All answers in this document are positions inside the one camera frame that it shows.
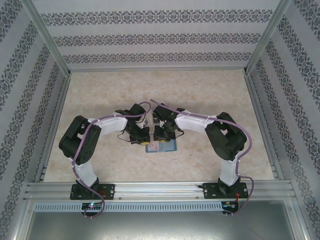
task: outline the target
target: damask pattern wall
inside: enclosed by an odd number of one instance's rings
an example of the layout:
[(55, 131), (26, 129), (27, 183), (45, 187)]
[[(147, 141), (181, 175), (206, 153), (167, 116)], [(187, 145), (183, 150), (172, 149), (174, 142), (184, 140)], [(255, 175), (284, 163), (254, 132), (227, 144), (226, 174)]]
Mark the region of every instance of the damask pattern wall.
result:
[(251, 73), (282, 172), (320, 239), (320, 1), (294, 0)]
[(0, 240), (34, 181), (65, 76), (18, 0), (0, 0)]
[(245, 67), (279, 0), (35, 0), (71, 70)]

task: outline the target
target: enclosure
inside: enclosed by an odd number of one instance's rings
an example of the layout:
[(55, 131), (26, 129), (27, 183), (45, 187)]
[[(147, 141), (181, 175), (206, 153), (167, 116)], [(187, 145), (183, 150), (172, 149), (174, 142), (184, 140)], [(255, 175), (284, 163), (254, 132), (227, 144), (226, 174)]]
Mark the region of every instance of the enclosure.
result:
[[(320, 239), (319, 4), (1, 0), (0, 239)], [(113, 200), (97, 219), (79, 213), (60, 139), (78, 115), (150, 99), (249, 131), (242, 213), (198, 188), (221, 163), (190, 130), (172, 152), (101, 138), (92, 167)]]

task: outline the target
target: small blue object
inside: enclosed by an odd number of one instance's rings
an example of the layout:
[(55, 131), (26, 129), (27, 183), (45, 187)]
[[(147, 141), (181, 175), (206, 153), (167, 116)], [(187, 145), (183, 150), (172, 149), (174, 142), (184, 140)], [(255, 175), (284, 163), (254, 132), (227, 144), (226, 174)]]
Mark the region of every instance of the small blue object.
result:
[(173, 151), (177, 151), (177, 142), (175, 139), (168, 142), (151, 141), (149, 145), (145, 146), (146, 153), (164, 153)]

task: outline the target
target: patterned wallpaper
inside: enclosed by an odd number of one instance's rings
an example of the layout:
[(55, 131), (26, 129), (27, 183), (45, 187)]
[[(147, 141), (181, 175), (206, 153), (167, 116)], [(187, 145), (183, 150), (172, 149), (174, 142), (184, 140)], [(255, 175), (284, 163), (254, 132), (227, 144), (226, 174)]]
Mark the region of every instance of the patterned wallpaper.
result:
[(244, 67), (278, 3), (34, 1), (71, 70)]
[(319, 16), (317, 1), (292, 1), (251, 73), (311, 239), (320, 239)]
[(65, 80), (18, 0), (0, 0), (0, 240), (38, 171)]

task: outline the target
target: marble floor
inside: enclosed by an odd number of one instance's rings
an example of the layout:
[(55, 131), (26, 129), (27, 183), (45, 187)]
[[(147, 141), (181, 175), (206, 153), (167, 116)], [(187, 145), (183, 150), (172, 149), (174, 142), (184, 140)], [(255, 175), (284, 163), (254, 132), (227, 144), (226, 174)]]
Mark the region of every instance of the marble floor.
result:
[[(44, 181), (76, 179), (58, 148), (76, 116), (99, 118), (150, 98), (202, 115), (229, 113), (253, 138), (239, 173), (255, 180), (274, 179), (242, 71), (204, 70), (73, 73)], [(151, 123), (152, 115), (147, 119)], [(216, 181), (219, 177), (221, 160), (204, 134), (186, 130), (176, 140), (177, 151), (161, 153), (146, 153), (145, 146), (121, 141), (118, 134), (101, 138), (91, 158), (101, 182)]]

